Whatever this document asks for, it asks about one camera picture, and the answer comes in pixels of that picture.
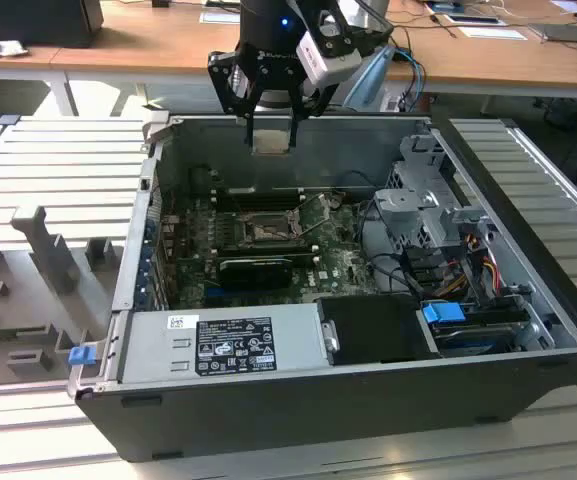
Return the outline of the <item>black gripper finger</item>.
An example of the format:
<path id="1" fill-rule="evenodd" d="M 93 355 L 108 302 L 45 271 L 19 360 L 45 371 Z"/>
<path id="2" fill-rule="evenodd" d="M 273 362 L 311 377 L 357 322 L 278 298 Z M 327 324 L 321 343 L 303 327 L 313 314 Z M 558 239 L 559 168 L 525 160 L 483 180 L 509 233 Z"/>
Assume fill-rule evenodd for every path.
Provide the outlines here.
<path id="1" fill-rule="evenodd" d="M 316 88 L 311 96 L 305 97 L 302 93 L 304 78 L 296 74 L 287 75 L 287 92 L 291 104 L 291 121 L 289 131 L 289 147 L 297 144 L 299 123 L 309 117 L 321 116 L 328 107 L 337 85 L 329 85 L 323 89 Z"/>
<path id="2" fill-rule="evenodd" d="M 208 56 L 207 70 L 222 110 L 245 121 L 245 143 L 252 148 L 254 113 L 261 99 L 261 81 L 257 79 L 257 74 L 246 64 L 241 48 L 234 52 L 211 52 Z M 242 96 L 237 94 L 231 83 L 236 73 L 247 81 Z"/>

